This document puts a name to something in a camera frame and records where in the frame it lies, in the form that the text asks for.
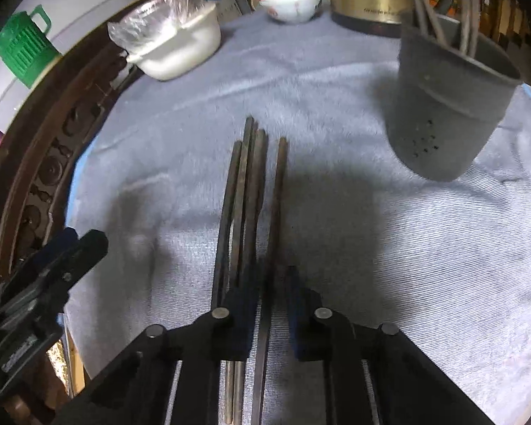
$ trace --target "gray plastic container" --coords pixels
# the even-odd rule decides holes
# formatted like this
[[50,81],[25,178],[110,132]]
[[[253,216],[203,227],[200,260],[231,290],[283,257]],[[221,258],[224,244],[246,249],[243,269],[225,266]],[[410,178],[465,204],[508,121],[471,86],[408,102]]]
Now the gray plastic container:
[[[438,16],[450,46],[460,22]],[[398,158],[427,179],[461,176],[505,115],[519,70],[492,40],[479,35],[476,58],[423,36],[411,14],[401,24],[399,83],[387,137]]]

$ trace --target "green plastic cup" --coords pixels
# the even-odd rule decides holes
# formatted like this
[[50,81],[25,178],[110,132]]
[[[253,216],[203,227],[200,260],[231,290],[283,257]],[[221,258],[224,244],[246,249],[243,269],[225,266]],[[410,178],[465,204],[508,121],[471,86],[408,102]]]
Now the green plastic cup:
[[[42,32],[32,18],[40,15],[46,24]],[[47,39],[51,19],[41,5],[31,14],[14,14],[0,31],[0,57],[4,64],[27,87],[32,87],[40,73],[57,57],[59,51]]]

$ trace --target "plastic wrap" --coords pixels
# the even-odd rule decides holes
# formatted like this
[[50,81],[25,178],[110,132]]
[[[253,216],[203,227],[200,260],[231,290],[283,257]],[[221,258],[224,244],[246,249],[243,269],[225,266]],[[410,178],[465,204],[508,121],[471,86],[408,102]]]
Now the plastic wrap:
[[108,35],[128,53],[148,52],[174,36],[208,5],[205,0],[149,0],[120,22],[109,22]]

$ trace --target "silver rivet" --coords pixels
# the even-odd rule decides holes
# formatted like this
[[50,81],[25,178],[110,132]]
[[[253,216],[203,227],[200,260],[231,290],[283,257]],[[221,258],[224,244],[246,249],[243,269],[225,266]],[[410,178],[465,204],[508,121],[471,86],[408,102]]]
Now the silver rivet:
[[315,310],[315,316],[318,319],[329,319],[332,316],[332,310],[321,306]]
[[216,319],[224,319],[228,315],[230,315],[230,311],[228,311],[228,308],[224,308],[223,306],[219,306],[212,311],[212,317]]
[[383,323],[381,329],[387,335],[395,335],[399,332],[399,328],[393,323]]
[[145,330],[145,334],[150,338],[153,339],[154,337],[159,337],[163,332],[165,331],[165,328],[160,324],[152,324]]

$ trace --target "bundle of chopsticks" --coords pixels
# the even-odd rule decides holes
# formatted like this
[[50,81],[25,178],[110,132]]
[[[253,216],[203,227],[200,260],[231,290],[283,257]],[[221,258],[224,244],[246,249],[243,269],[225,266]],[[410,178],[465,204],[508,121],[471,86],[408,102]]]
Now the bundle of chopsticks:
[[[480,0],[462,0],[461,8],[459,49],[462,54],[474,58],[476,56],[476,47],[478,46]],[[415,0],[415,12],[423,35],[429,34],[428,22],[430,22],[436,40],[443,47],[448,47],[449,45],[440,26],[439,19],[433,11],[429,0]]]
[[[244,273],[256,273],[256,236],[258,217],[262,210],[268,137],[252,118],[246,119],[243,139],[234,143],[224,193],[218,230],[215,261],[215,282],[212,309],[221,306],[228,289],[238,287]],[[281,191],[287,160],[287,140],[279,140],[273,201],[270,213],[269,238],[264,264],[262,310],[258,333],[258,354],[253,382],[252,424],[261,422],[269,328],[273,293],[273,271],[279,245]],[[232,246],[229,257],[230,231]],[[224,421],[241,425],[244,406],[245,362],[226,362]]]

